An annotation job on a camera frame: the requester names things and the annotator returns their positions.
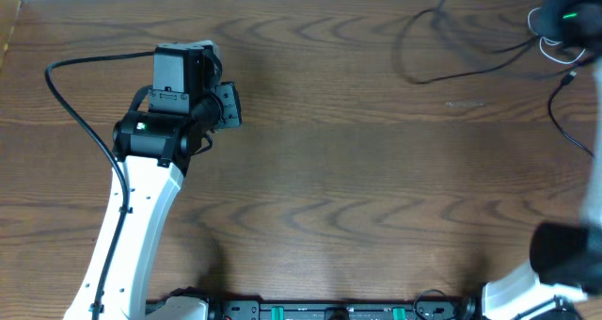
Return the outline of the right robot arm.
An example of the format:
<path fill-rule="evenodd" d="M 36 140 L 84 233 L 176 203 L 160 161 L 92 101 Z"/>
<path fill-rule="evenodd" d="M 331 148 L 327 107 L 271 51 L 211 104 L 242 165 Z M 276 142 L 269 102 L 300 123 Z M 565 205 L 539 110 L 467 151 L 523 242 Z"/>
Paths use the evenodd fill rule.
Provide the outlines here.
<path fill-rule="evenodd" d="M 564 48 L 580 48 L 588 57 L 576 59 L 561 73 L 556 97 L 590 67 L 601 86 L 601 0 L 545 0 L 529 22 L 542 39 Z M 531 238 L 529 259 L 500 280 L 482 288 L 466 313 L 479 319 L 578 319 L 575 304 L 601 294 L 601 137 L 589 150 L 591 170 L 577 223 L 542 222 Z"/>

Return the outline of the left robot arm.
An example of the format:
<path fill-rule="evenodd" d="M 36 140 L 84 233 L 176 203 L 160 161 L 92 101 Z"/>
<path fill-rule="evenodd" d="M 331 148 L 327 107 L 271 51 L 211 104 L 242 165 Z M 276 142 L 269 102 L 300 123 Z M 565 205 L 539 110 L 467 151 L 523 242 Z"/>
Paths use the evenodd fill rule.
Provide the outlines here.
<path fill-rule="evenodd" d="M 145 318 L 162 230 L 190 160 L 213 146 L 213 133 L 242 123 L 215 42 L 164 42 L 150 56 L 151 85 L 136 93 L 114 127 L 113 147 L 103 149 L 111 195 L 68 319 Z"/>

